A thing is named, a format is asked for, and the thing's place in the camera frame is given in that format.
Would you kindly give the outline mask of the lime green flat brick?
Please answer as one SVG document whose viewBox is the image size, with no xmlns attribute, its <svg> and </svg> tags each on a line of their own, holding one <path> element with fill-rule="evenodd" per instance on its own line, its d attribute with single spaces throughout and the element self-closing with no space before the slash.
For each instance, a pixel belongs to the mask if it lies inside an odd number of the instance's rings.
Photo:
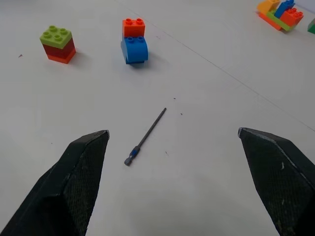
<svg viewBox="0 0 315 236">
<path fill-rule="evenodd" d="M 291 31 L 291 30 L 293 30 L 293 29 L 296 27 L 296 25 L 289 26 L 288 24 L 286 24 L 286 23 L 283 22 L 282 20 L 276 18 L 276 17 L 274 16 L 274 13 L 275 13 L 275 11 L 269 11 L 269 12 L 266 13 L 266 16 L 269 17 L 269 18 L 270 18 L 272 21 L 274 21 L 275 23 L 279 24 L 279 25 L 283 28 L 283 30 L 285 30 L 285 31 Z"/>
</svg>

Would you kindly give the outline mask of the yellow-orange curved brick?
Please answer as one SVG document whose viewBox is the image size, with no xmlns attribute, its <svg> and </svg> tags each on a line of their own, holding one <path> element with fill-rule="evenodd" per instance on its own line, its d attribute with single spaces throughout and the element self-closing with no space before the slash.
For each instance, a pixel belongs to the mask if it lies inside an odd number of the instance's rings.
<svg viewBox="0 0 315 236">
<path fill-rule="evenodd" d="M 257 6 L 259 13 L 267 14 L 268 12 L 277 9 L 280 4 L 280 0 L 264 0 L 260 2 Z"/>
</svg>

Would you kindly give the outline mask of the blue curved brick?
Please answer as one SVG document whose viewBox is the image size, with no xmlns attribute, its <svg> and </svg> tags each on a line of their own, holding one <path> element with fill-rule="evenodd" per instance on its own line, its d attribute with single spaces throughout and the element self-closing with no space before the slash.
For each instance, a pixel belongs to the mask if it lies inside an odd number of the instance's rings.
<svg viewBox="0 0 315 236">
<path fill-rule="evenodd" d="M 123 37 L 121 49 L 126 64 L 144 63 L 148 60 L 148 46 L 143 36 Z"/>
</svg>

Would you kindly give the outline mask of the thin orange square brick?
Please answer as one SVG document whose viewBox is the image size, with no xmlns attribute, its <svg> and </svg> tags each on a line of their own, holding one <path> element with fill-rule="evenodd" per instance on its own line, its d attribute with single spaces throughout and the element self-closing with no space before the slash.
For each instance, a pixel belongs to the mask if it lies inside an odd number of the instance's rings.
<svg viewBox="0 0 315 236">
<path fill-rule="evenodd" d="M 66 58 L 60 58 L 60 57 L 52 56 L 52 55 L 47 55 L 47 57 L 50 60 L 57 61 L 57 62 L 64 63 L 64 64 L 68 64 L 75 54 L 76 54 L 76 50 L 73 49 Z"/>
</svg>

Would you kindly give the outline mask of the small blue brick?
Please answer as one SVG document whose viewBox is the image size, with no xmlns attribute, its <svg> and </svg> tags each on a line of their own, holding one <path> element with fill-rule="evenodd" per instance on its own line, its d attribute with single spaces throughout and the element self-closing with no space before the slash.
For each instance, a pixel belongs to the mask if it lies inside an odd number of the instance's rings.
<svg viewBox="0 0 315 236">
<path fill-rule="evenodd" d="M 285 0 L 276 9 L 274 16 L 279 19 L 286 10 L 291 9 L 294 5 L 295 5 L 294 0 Z"/>
</svg>

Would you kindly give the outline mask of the long steel screwdriver bit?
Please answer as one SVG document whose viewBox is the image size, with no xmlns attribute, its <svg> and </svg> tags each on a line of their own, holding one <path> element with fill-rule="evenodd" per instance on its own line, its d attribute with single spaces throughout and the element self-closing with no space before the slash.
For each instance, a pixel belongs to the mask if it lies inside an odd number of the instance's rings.
<svg viewBox="0 0 315 236">
<path fill-rule="evenodd" d="M 162 112 L 159 114 L 159 116 L 156 118 L 156 120 L 154 121 L 154 123 L 151 125 L 151 127 L 149 128 L 149 130 L 147 131 L 147 133 L 144 135 L 144 137 L 142 138 L 142 140 L 139 142 L 138 145 L 136 145 L 132 151 L 129 154 L 129 157 L 124 161 L 124 164 L 126 166 L 130 166 L 133 162 L 133 160 L 136 158 L 136 156 L 138 155 L 138 153 L 141 150 L 142 145 L 144 144 L 144 142 L 146 141 L 146 139 L 149 137 L 149 135 L 151 134 L 151 132 L 153 131 L 153 129 L 155 128 L 155 126 L 158 124 L 158 122 L 160 121 L 160 119 L 162 118 L 162 116 L 164 115 L 164 113 L 166 112 L 167 108 L 164 108 L 162 110 Z"/>
</svg>

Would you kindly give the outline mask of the orange flat base brick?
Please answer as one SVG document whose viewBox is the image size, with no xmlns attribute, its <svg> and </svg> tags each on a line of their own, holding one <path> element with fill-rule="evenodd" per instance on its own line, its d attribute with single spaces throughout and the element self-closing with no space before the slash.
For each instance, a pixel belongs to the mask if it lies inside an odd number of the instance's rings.
<svg viewBox="0 0 315 236">
<path fill-rule="evenodd" d="M 267 17 L 263 13 L 258 12 L 258 15 L 261 19 L 263 19 L 265 22 L 267 22 L 269 25 L 271 25 L 276 30 L 282 30 L 283 29 L 279 24 L 272 21 L 269 17 Z"/>
</svg>

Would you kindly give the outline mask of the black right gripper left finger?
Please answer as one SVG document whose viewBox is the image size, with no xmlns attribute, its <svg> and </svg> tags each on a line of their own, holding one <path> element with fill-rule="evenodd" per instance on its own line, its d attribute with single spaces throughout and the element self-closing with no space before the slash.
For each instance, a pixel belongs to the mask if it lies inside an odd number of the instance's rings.
<svg viewBox="0 0 315 236">
<path fill-rule="evenodd" d="M 97 199 L 109 132 L 71 142 L 35 183 L 0 236 L 85 236 Z"/>
</svg>

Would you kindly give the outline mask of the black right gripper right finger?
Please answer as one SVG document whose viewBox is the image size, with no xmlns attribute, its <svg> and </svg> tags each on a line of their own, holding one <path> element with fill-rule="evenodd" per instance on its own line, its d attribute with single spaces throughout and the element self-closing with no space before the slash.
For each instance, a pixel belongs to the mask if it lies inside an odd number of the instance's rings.
<svg viewBox="0 0 315 236">
<path fill-rule="evenodd" d="M 239 128 L 249 169 L 280 236 L 315 236 L 315 164 L 290 140 Z"/>
</svg>

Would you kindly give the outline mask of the dark red square brick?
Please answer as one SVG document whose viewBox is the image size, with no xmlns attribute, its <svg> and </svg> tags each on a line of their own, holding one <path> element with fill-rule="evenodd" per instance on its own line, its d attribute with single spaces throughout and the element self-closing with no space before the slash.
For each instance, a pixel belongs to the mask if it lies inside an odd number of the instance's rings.
<svg viewBox="0 0 315 236">
<path fill-rule="evenodd" d="M 59 57 L 62 59 L 67 58 L 69 54 L 73 51 L 73 49 L 75 49 L 73 39 L 70 39 L 63 49 L 44 45 L 44 44 L 42 46 L 47 55 Z"/>
</svg>

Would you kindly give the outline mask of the orange two-stud brick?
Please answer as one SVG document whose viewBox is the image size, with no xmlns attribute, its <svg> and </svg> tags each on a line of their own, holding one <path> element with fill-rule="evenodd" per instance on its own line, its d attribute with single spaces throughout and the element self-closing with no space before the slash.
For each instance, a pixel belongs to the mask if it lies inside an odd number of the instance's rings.
<svg viewBox="0 0 315 236">
<path fill-rule="evenodd" d="M 126 18 L 122 21 L 123 37 L 144 37 L 145 22 L 141 18 Z"/>
</svg>

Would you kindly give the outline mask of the lime green square brick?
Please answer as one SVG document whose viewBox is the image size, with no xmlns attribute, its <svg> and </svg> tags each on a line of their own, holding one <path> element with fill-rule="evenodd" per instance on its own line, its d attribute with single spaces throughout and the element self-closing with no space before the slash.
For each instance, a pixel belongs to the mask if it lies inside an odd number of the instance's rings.
<svg viewBox="0 0 315 236">
<path fill-rule="evenodd" d="M 71 38 L 72 33 L 70 30 L 51 25 L 42 33 L 40 41 L 43 45 L 63 49 Z"/>
</svg>

